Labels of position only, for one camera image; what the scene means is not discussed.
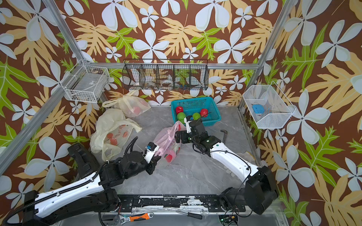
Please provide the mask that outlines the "teal plastic basket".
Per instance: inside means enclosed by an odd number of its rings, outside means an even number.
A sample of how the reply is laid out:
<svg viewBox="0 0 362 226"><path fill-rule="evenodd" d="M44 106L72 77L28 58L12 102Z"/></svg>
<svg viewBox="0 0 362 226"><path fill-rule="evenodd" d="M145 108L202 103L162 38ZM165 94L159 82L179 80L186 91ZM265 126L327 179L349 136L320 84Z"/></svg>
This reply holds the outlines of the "teal plastic basket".
<svg viewBox="0 0 362 226"><path fill-rule="evenodd" d="M187 116L192 116L194 113L199 113L200 115L202 115L200 113L201 110L206 109L208 111L208 116L202 119L204 126L213 126L216 124L216 122L221 121L222 119L220 111L211 97L190 98L172 101L171 109L174 122L177 122L176 108L179 106L183 108L183 112Z"/></svg>

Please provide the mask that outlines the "green cabbage toy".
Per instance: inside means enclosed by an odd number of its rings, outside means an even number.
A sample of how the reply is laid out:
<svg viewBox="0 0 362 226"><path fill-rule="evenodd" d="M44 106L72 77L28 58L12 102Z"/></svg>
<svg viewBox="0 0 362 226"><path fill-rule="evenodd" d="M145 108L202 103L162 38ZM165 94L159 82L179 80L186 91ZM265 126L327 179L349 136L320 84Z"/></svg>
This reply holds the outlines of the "green cabbage toy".
<svg viewBox="0 0 362 226"><path fill-rule="evenodd" d="M184 120L184 118L186 117L186 114L183 112L183 113L179 113L177 116L176 116L176 118L177 118L177 120Z"/></svg>

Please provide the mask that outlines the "red apple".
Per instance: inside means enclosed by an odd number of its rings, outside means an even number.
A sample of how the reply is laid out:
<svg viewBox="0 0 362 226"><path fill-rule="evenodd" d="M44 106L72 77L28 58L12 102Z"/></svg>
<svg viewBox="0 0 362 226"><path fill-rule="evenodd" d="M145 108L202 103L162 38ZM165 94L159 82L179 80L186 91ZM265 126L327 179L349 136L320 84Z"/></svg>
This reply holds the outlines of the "red apple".
<svg viewBox="0 0 362 226"><path fill-rule="evenodd" d="M184 112L184 109L182 106L177 106L176 109L175 109L175 112L176 114L178 115L179 113L183 113Z"/></svg>

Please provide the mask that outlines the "pink plastic bag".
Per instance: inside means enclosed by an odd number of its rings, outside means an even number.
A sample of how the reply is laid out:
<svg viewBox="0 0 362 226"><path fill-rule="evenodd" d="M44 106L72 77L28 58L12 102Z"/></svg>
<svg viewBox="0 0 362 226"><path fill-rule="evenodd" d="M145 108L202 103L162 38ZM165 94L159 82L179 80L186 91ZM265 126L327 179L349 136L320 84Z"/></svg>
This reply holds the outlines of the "pink plastic bag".
<svg viewBox="0 0 362 226"><path fill-rule="evenodd" d="M181 143L176 142L176 132L184 131L186 127L177 121L172 127L162 129L154 139L153 143L159 146L155 155L161 156L166 162L170 164L177 156L181 149Z"/></svg>

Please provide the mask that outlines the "red fruit toy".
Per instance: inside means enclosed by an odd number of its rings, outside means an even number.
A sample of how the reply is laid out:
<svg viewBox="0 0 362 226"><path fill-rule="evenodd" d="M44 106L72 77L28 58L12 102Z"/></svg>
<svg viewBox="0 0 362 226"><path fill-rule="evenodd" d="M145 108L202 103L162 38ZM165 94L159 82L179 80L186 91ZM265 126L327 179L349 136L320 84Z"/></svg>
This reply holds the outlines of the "red fruit toy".
<svg viewBox="0 0 362 226"><path fill-rule="evenodd" d="M201 109L200 116L207 117L209 115L209 111L206 108Z"/></svg>

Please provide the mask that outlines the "yellow plastic bag with fruit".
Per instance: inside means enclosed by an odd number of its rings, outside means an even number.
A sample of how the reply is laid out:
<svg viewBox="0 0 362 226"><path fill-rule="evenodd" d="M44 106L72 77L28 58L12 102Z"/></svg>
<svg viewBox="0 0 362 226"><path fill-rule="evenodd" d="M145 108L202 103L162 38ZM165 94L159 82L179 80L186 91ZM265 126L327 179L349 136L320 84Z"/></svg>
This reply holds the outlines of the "yellow plastic bag with fruit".
<svg viewBox="0 0 362 226"><path fill-rule="evenodd" d="M90 139L90 149L93 153L101 153L103 161L121 153L123 146L132 131L140 132L142 127L130 118L126 118L120 109L107 109L98 118L96 131Z"/></svg>

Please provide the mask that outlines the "green apple toy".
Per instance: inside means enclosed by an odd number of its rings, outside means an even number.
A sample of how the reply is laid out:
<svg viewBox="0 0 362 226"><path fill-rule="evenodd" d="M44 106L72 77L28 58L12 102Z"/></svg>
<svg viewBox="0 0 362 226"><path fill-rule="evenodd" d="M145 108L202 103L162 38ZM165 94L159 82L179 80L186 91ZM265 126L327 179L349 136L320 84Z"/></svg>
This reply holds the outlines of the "green apple toy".
<svg viewBox="0 0 362 226"><path fill-rule="evenodd" d="M192 118L193 118L193 120L198 120L198 119L201 118L201 115L200 115L199 113L194 113L194 114L192 115Z"/></svg>

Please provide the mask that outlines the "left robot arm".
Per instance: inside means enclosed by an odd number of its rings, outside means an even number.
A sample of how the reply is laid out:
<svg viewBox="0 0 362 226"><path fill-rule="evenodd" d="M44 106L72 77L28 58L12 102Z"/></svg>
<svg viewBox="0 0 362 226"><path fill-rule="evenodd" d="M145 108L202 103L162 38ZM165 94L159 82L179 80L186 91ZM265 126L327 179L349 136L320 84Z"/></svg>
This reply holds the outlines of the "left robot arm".
<svg viewBox="0 0 362 226"><path fill-rule="evenodd" d="M77 162L82 178L49 192L26 193L23 206L10 213L2 224L10 226L9 220L19 213L23 214L22 226L50 226L82 213L113 210L119 205L115 186L144 171L151 175L161 158L156 155L159 146L153 142L143 152L134 151L136 140L126 147L122 157L103 164L82 144L71 145L68 152Z"/></svg>

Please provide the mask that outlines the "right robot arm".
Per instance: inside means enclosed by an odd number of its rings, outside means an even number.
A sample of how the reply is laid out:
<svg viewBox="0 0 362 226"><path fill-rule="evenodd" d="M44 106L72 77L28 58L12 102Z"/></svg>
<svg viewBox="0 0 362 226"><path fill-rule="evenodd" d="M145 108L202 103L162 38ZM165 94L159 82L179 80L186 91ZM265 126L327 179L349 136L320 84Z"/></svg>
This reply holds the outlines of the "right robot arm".
<svg viewBox="0 0 362 226"><path fill-rule="evenodd" d="M279 197L276 180L271 170L266 166L259 167L244 160L220 139L208 135L201 118L194 120L188 116L184 119L184 123L186 130L176 132L176 142L191 143L195 152L222 163L242 182L240 188L231 187L220 194L225 211L234 210L238 205L245 205L255 214L263 214Z"/></svg>

